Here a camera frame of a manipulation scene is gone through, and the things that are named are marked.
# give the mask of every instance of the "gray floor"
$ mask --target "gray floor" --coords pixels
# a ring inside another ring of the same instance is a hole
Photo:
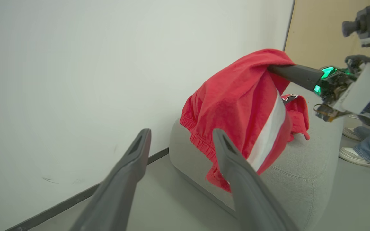
[[[67,231],[89,199],[31,229]],[[228,231],[236,219],[179,176],[166,155],[148,165],[138,183],[128,231]]]
[[[357,126],[348,119],[347,127]],[[342,138],[341,146],[355,141]],[[31,229],[66,231],[89,199]],[[182,179],[165,156],[148,165],[137,186],[128,231],[138,230],[237,230],[234,217]],[[330,202],[315,231],[370,230],[370,168],[339,159]]]

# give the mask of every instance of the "baseboard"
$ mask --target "baseboard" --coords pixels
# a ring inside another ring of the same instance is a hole
[[[148,164],[151,164],[152,162],[162,158],[163,156],[165,156],[166,154],[169,153],[169,149],[168,148],[165,148],[163,149],[162,151],[150,156],[148,158]],[[35,226],[53,218],[54,216],[64,212],[65,210],[69,209],[70,207],[78,204],[79,202],[87,199],[88,197],[92,196],[95,191],[97,190],[97,188],[99,187],[100,184],[97,184],[85,191],[83,191],[82,193],[78,193],[77,195],[69,198],[68,200],[66,201],[63,201],[62,203],[59,203],[57,204],[56,206],[44,211],[44,212],[41,212],[40,214],[26,220],[25,222],[22,222],[20,223],[19,225],[16,225],[12,228],[9,228],[7,229],[6,231],[27,231],[27,230],[30,230],[32,228],[34,228]]]

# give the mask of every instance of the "red cloth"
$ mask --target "red cloth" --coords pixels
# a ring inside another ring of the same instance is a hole
[[[301,95],[294,94],[284,95],[281,98],[292,121],[291,136],[288,142],[294,140],[294,134],[297,133],[304,134],[305,139],[309,140],[310,136],[307,133],[309,129],[309,117],[305,98]]]
[[[292,125],[279,96],[289,81],[268,72],[267,67],[271,64],[294,65],[282,51],[254,52],[208,79],[183,107],[181,125],[191,132],[191,142],[213,163],[207,173],[208,181],[228,192],[229,184],[220,174],[216,159],[212,139],[214,128],[227,133],[258,174],[282,153],[291,132],[304,130],[302,125],[298,129]],[[295,115],[294,121],[300,121],[295,108],[303,109],[304,106],[306,103],[289,106],[292,109],[289,114]],[[303,112],[306,114],[303,118],[307,118],[307,110]]]

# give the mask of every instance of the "green light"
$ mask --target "green light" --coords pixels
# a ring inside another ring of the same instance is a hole
[[[348,68],[347,69],[344,69],[342,71],[345,72],[345,74],[347,74],[347,75],[353,75]]]
[[[323,76],[321,77],[321,79],[326,79],[331,73],[334,74],[336,72],[336,68],[335,67],[326,67],[326,68],[322,69],[322,71],[323,71]],[[316,85],[315,88],[314,88],[314,92],[315,92],[315,94],[320,96],[321,95],[321,87]]]
[[[321,95],[321,87],[316,85],[315,88],[314,88],[314,92],[317,94],[317,95]]]
[[[324,69],[322,69],[322,71],[324,72],[323,76],[321,77],[321,79],[324,79],[326,77],[329,76],[329,74],[333,71],[333,70],[336,70],[334,67],[326,67]]]

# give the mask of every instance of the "white stripe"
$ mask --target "white stripe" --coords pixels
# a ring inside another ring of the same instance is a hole
[[[255,171],[258,171],[265,161],[265,158],[269,155],[284,120],[285,106],[278,94],[272,111],[247,159]]]

